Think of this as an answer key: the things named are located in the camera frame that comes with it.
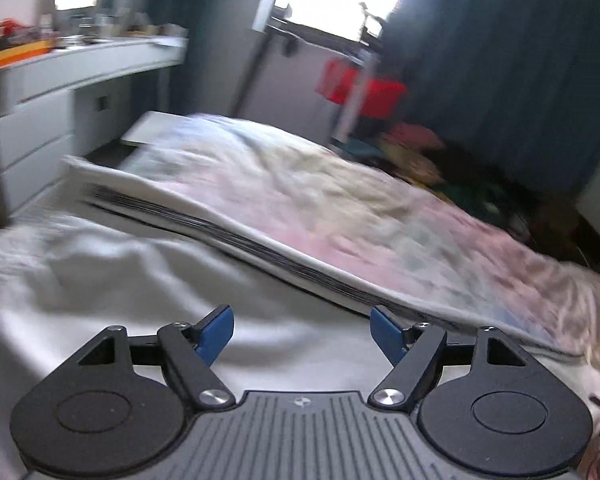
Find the white hooded sweatshirt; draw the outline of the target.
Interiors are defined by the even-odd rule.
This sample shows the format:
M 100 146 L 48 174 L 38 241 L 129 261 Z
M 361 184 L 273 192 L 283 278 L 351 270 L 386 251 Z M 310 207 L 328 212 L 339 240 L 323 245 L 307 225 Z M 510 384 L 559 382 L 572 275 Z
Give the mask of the white hooded sweatshirt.
M 107 325 L 151 333 L 229 304 L 236 332 L 218 372 L 232 388 L 367 391 L 389 365 L 362 292 L 416 307 L 469 300 L 440 278 L 467 262 L 432 248 L 398 256 L 336 237 L 306 266 L 315 280 L 119 217 L 53 214 L 1 230 L 0 479 L 22 471 L 8 430 L 14 403 Z

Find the pile of assorted clothes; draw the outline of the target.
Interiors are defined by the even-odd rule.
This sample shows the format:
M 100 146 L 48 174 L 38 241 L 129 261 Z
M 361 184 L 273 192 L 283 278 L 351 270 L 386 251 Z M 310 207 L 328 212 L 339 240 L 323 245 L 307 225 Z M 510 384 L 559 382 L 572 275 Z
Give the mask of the pile of assorted clothes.
M 423 188 L 535 252 L 600 274 L 600 233 L 570 198 L 527 188 L 424 126 L 372 122 L 341 149 L 346 159 Z

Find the pastel pink quilted blanket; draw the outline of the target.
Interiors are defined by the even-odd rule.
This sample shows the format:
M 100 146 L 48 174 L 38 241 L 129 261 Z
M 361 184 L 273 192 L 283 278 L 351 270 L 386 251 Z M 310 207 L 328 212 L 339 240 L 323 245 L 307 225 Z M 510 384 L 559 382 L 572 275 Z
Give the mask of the pastel pink quilted blanket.
M 78 158 L 67 169 L 87 203 L 204 240 L 340 304 L 492 324 L 600 368 L 600 274 L 283 130 L 182 117 L 118 169 Z

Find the white desk with drawers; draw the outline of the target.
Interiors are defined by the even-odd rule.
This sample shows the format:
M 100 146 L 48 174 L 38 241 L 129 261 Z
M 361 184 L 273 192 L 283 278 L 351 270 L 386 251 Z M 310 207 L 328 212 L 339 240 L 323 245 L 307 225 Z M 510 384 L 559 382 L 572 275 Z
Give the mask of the white desk with drawers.
M 1 67 L 0 219 L 53 185 L 61 159 L 76 151 L 76 92 L 150 70 L 165 80 L 186 47 L 178 37 L 122 38 Z

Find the dark teal curtain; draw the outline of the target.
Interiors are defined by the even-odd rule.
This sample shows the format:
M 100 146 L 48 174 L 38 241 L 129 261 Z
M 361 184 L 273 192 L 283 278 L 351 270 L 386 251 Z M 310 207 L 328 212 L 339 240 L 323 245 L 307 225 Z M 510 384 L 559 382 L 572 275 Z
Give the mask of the dark teal curtain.
M 387 19 L 381 70 L 422 125 L 532 188 L 576 195 L 600 166 L 600 0 L 100 0 L 189 33 L 174 113 L 245 117 L 318 143 L 316 92 L 343 25 Z

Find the red cloth on stand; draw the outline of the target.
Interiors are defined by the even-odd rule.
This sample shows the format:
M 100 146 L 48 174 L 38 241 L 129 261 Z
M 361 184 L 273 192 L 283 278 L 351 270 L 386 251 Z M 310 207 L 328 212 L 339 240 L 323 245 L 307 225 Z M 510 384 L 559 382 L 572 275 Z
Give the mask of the red cloth on stand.
M 323 67 L 316 92 L 338 105 L 346 104 L 361 69 L 345 58 L 330 58 Z M 366 82 L 360 114 L 373 119 L 388 119 L 407 88 L 402 82 L 370 78 Z

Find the orange tray with items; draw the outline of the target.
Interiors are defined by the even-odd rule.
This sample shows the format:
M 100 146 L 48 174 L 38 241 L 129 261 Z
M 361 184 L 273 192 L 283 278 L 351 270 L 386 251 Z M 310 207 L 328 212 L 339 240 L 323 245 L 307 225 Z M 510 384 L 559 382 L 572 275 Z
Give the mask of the orange tray with items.
M 0 68 L 53 50 L 54 33 L 12 18 L 0 21 Z

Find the bottles on desk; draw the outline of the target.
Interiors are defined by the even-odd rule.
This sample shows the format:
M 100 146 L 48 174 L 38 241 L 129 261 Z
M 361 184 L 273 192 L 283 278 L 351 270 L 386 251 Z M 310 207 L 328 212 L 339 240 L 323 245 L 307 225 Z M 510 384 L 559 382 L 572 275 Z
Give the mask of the bottles on desk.
M 122 8 L 114 14 L 92 13 L 87 9 L 43 14 L 38 21 L 42 35 L 54 40 L 56 49 L 94 46 L 123 39 L 150 39 L 160 46 L 172 46 L 188 39 L 188 30 L 180 25 L 155 25 L 144 12 Z

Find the silver tripod stand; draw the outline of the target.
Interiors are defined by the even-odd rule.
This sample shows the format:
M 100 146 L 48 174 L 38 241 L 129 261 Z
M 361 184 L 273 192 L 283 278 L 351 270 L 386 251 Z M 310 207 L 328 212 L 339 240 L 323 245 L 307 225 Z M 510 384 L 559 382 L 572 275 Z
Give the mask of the silver tripod stand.
M 381 35 L 371 34 L 368 31 L 367 22 L 375 21 L 380 29 L 384 29 L 386 22 L 383 18 L 370 12 L 365 2 L 361 2 L 360 7 L 363 12 L 360 39 L 358 40 L 360 46 L 358 60 L 361 62 L 361 66 L 352 80 L 350 92 L 344 101 L 334 134 L 330 139 L 330 146 L 338 154 L 342 152 L 344 144 L 358 121 L 358 114 L 360 114 L 365 101 L 366 89 L 375 75 L 382 52 Z

